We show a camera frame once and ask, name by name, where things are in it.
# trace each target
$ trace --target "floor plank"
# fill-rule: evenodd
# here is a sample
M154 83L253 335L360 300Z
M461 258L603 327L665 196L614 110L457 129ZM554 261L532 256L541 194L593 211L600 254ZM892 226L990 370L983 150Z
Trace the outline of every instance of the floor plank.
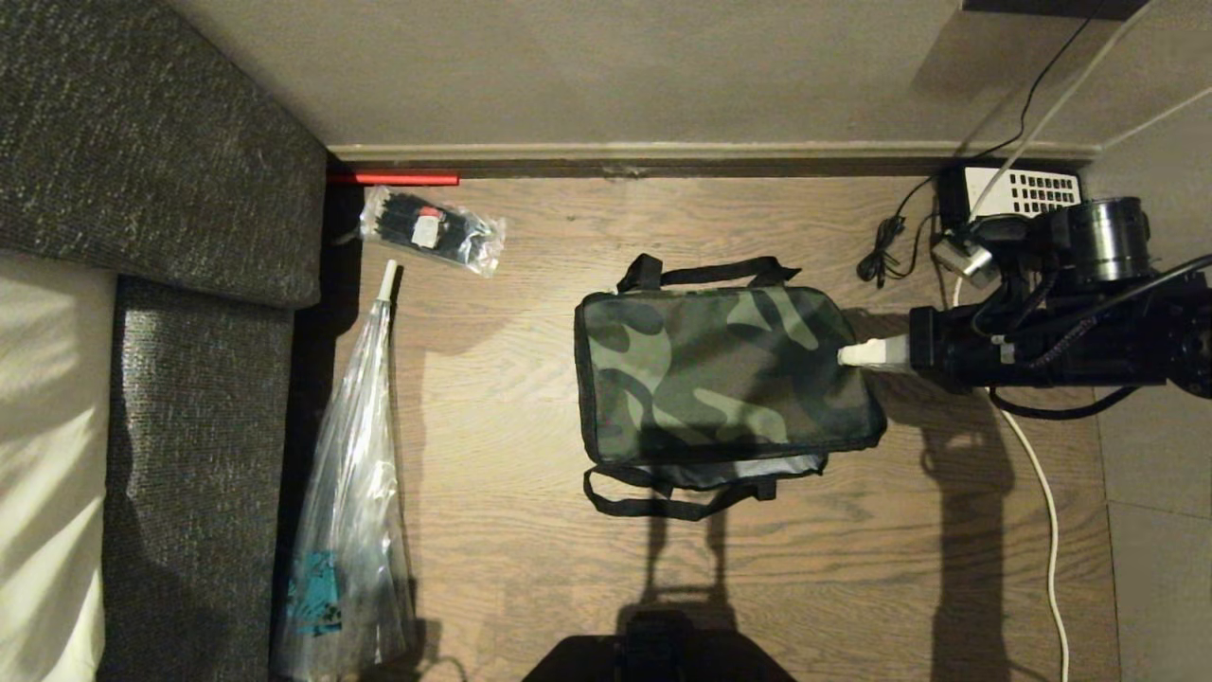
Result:
M571 635L612 634L640 598L650 525L581 493L572 310L641 251L668 267L777 254L865 333L938 304L931 268L882 290L854 277L875 224L915 178L492 179L424 194L510 219L491 280L368 243L364 305L388 257L405 274L394 338L400 478L419 615L470 680L519 680ZM917 196L913 224L930 211ZM898 243L905 254L909 239ZM968 291L968 296L977 292ZM353 333L338 344L343 368ZM1056 680L1047 520L1013 435L982 399L879 378L880 447L824 477L670 523L653 583L711 584L722 557L739 630L797 680ZM1074 406L1088 391L1007 392ZM1073 680L1119 677L1102 459L1092 420L1030 423L1059 505L1059 601ZM457 680L453 665L434 680Z

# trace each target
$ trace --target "bag handle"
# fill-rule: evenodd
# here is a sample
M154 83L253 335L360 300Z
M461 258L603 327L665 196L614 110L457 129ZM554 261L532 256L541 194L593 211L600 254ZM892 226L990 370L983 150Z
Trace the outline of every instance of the bag handle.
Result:
M616 481L622 481L636 488L651 488L652 491L668 498L673 493L673 487L651 474L633 468L604 466L599 465L585 472L585 497L594 504L594 508L607 516L616 517L640 517L658 516L664 518L676 518L679 521L702 521L715 512L724 511L732 505L754 498L756 500L773 500L776 481L747 481L724 487L710 503L684 503L681 500L668 500L662 498L633 498L628 500L610 500L594 492L593 475L600 474L610 476Z
M647 253L640 253L627 274L618 282L618 292L640 288L658 291L662 285L670 283L707 283L709 281L727 281L753 276L749 286L779 286L800 273L800 268L785 268L774 256L760 256L747 260L737 260L722 265L673 269L662 273L663 263Z

